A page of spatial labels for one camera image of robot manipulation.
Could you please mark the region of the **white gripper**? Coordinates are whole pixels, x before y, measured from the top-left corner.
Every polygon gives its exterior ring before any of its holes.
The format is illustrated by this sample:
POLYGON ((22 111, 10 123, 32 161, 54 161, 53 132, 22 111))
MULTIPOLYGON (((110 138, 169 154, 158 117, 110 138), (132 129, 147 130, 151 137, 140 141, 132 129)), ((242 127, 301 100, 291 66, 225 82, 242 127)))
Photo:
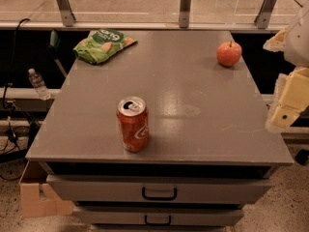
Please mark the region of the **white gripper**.
POLYGON ((305 68, 309 66, 309 4, 300 9, 287 30, 283 28, 266 40, 263 49, 284 50, 286 61, 303 66, 289 74, 280 73, 275 83, 265 127, 270 132, 281 133, 309 106, 309 69, 305 68))

